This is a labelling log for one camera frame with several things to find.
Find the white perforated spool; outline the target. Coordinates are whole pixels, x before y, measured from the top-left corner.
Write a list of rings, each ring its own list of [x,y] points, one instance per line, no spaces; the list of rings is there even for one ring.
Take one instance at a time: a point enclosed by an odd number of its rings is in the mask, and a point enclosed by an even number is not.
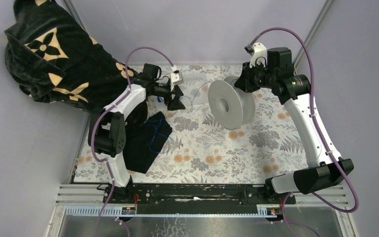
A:
[[[209,86],[208,103],[213,117],[222,127],[234,130],[253,121],[254,94],[235,87],[237,76],[227,76]]]

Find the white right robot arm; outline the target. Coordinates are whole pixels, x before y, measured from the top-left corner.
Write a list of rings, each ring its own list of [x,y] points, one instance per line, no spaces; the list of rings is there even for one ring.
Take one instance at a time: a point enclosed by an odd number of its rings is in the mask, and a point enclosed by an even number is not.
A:
[[[256,43],[246,46],[251,59],[243,63],[235,87],[246,93],[271,89],[291,116],[306,154],[308,167],[268,178],[263,196],[276,203],[283,194],[310,194],[341,183],[353,169],[352,160],[343,159],[322,123],[311,95],[311,83],[305,75],[295,75],[291,50],[286,47],[266,49]]]

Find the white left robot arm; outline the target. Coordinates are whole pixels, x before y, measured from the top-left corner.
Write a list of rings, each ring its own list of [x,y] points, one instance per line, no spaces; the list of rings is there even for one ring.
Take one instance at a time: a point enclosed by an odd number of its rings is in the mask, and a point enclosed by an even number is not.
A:
[[[141,73],[131,77],[130,87],[113,102],[91,112],[88,144],[95,160],[107,166],[110,183],[116,187],[114,196],[122,203],[133,198],[133,190],[128,186],[131,176],[126,171],[123,157],[128,117],[150,96],[163,98],[170,111],[185,109],[180,101],[184,94],[179,87],[184,82],[183,75],[175,65],[171,70],[167,82],[160,82],[161,68],[145,64]]]

